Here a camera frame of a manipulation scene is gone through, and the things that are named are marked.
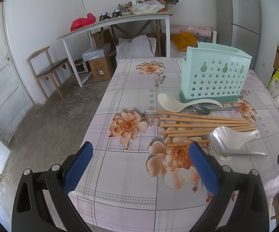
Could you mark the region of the floral tablecloth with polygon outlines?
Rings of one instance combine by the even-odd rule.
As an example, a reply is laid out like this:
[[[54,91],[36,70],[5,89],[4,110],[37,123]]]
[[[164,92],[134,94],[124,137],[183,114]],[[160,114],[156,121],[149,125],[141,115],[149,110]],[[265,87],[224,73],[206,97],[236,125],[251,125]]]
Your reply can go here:
[[[186,124],[160,120],[157,96],[180,92],[179,58],[123,59],[93,117],[85,141],[93,158],[69,197],[83,220],[112,231],[188,231],[212,194],[188,156],[189,137],[159,134]]]

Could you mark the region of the grey flat box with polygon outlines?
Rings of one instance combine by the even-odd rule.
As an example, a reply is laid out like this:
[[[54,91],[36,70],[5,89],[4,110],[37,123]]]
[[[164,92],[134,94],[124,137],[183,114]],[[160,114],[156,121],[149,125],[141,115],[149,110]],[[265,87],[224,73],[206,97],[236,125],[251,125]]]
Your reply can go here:
[[[91,47],[84,53],[82,53],[83,61],[90,61],[107,56],[111,51],[111,45],[109,43],[102,44],[99,46]]]

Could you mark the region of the large steel spoon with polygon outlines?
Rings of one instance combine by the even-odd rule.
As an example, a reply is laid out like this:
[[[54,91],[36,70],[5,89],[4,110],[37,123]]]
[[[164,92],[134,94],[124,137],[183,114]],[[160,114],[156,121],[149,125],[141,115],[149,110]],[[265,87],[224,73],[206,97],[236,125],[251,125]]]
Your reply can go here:
[[[230,156],[267,156],[267,154],[263,152],[257,151],[247,151],[247,150],[235,150],[228,149],[221,138],[211,132],[209,134],[210,145],[212,148],[222,157],[230,157]]]

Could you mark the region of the white door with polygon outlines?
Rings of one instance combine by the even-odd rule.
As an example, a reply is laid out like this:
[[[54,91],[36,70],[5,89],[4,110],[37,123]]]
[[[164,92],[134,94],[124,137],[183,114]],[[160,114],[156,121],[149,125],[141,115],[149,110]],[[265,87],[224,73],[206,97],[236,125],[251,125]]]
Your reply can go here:
[[[7,144],[18,125],[33,107],[9,51],[0,2],[0,141]]]

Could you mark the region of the handheld device on desk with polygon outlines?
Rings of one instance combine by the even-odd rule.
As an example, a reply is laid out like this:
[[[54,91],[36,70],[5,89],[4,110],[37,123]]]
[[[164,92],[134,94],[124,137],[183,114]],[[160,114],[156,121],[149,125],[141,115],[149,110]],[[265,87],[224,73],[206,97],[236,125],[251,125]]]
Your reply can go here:
[[[109,16],[108,12],[104,12],[100,15],[99,17],[99,21],[104,21],[106,19],[111,19],[111,17]]]
[[[116,9],[115,11],[113,11],[112,18],[117,18],[119,16],[121,16],[120,9]]]

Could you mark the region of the cardboard box under desk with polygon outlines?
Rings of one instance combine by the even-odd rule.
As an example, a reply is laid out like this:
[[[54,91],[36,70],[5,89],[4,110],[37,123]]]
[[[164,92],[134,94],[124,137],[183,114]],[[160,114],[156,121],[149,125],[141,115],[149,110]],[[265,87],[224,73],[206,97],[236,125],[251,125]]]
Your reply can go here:
[[[113,76],[112,56],[103,57],[89,61],[95,82],[110,80]]]

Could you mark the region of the white sack under desk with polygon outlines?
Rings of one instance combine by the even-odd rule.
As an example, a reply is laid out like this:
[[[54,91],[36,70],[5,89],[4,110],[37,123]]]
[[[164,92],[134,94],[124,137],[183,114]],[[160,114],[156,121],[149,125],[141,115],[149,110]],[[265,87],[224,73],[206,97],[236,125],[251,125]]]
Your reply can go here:
[[[141,35],[133,39],[118,38],[116,60],[154,57],[157,39]]]

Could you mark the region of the white desk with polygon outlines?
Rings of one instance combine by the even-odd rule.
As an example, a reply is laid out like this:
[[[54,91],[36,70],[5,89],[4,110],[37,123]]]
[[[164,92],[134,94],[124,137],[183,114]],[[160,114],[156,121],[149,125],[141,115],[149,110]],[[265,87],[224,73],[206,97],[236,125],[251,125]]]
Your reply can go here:
[[[173,12],[159,12],[159,13],[148,13],[148,14],[146,13],[146,14],[121,16],[121,17],[116,17],[116,18],[112,18],[112,19],[106,19],[106,20],[99,21],[94,24],[82,27],[73,32],[64,34],[64,35],[58,37],[57,40],[58,39],[62,40],[62,42],[64,44],[64,48],[65,48],[67,56],[68,56],[68,60],[75,72],[75,78],[77,79],[79,87],[82,87],[91,75],[87,75],[83,80],[80,78],[80,75],[78,74],[78,72],[75,68],[75,63],[73,61],[71,51],[66,42],[67,39],[80,35],[80,34],[84,34],[87,32],[88,36],[89,36],[90,44],[94,47],[94,40],[93,40],[92,34],[91,34],[92,30],[94,30],[94,29],[104,28],[107,26],[113,26],[114,28],[117,28],[121,32],[128,34],[128,32],[126,32],[124,29],[118,27],[118,24],[129,23],[129,22],[133,22],[133,21],[143,21],[143,20],[146,20],[146,21],[156,20],[157,22],[159,20],[164,20],[165,32],[166,32],[166,57],[171,57],[170,16],[172,16],[172,15],[173,15]]]

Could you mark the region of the white plastic bag on desk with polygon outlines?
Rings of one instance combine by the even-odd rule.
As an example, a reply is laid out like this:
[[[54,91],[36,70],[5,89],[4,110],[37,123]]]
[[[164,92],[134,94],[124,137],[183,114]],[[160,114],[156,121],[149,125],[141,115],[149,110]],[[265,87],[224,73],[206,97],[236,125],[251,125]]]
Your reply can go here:
[[[133,14],[151,14],[157,13],[164,9],[164,7],[165,6],[159,1],[151,0],[132,7],[131,11]]]

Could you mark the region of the mint green utensil holder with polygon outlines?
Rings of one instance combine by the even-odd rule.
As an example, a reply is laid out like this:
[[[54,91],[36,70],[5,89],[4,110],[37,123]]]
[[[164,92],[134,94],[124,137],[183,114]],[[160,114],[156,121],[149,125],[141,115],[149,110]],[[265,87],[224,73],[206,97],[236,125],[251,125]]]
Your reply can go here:
[[[244,85],[252,56],[234,47],[198,43],[182,57],[180,100],[209,98],[235,103]]]

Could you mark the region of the wooden chair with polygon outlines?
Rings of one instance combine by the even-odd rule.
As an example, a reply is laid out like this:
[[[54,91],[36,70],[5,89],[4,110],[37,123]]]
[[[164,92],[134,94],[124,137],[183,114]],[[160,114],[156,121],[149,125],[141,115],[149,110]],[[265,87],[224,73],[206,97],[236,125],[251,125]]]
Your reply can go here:
[[[51,56],[49,54],[49,51],[48,49],[50,48],[50,46],[46,46],[42,49],[39,49],[35,52],[33,52],[27,59],[26,61],[28,62],[28,64],[30,65],[30,68],[33,72],[33,75],[36,79],[36,81],[38,82],[38,85],[39,85],[39,88],[41,89],[42,93],[44,94],[44,96],[46,97],[46,99],[49,99],[49,96],[47,95],[47,93],[45,92],[40,80],[41,79],[46,79],[46,80],[51,80],[51,82],[53,83],[56,91],[58,92],[59,96],[61,97],[61,99],[63,100],[64,99],[64,96],[59,88],[59,86],[57,85],[54,77],[53,77],[53,74],[56,75],[57,77],[57,80],[59,82],[60,85],[62,85],[61,81],[60,81],[60,78],[58,77],[57,75],[57,71],[60,69],[60,68],[63,68],[63,69],[66,69],[68,68],[70,74],[71,74],[71,78],[73,79],[73,82],[75,84],[77,84],[77,80],[75,78],[75,75],[73,74],[73,69],[71,68],[71,64],[69,62],[69,59],[68,58],[64,58],[64,59],[61,59],[61,60],[58,60],[56,62],[53,62],[52,59],[51,59]],[[34,67],[33,67],[33,64],[32,64],[32,60],[37,57],[38,55],[42,54],[42,53],[45,53],[46,54],[46,57],[47,57],[47,60],[49,62],[49,66],[47,66],[46,68],[44,68],[42,71],[40,71],[38,74],[36,73]]]

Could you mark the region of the red plastic bag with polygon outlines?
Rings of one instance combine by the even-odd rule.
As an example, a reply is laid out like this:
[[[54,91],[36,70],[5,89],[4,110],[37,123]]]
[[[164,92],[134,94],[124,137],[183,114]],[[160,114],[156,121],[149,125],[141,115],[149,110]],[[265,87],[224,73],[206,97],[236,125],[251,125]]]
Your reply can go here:
[[[83,28],[85,26],[94,24],[96,22],[96,17],[92,13],[88,13],[86,18],[77,18],[71,24],[70,31],[73,32],[77,29]]]

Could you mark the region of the silver refrigerator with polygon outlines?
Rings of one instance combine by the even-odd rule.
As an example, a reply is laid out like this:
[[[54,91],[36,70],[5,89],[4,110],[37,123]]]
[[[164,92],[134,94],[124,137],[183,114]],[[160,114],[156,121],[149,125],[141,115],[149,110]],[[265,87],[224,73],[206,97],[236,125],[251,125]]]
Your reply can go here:
[[[218,44],[238,48],[252,56],[254,69],[260,40],[259,0],[216,0]]]

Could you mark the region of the pink rolled cloth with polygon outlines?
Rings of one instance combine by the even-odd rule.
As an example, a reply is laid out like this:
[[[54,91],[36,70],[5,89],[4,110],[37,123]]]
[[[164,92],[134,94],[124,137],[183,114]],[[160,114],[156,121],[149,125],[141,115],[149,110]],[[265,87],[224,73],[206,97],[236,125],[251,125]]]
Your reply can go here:
[[[170,25],[171,34],[177,35],[182,32],[190,32],[195,36],[206,37],[206,38],[209,38],[213,33],[211,27],[174,25],[174,24]]]

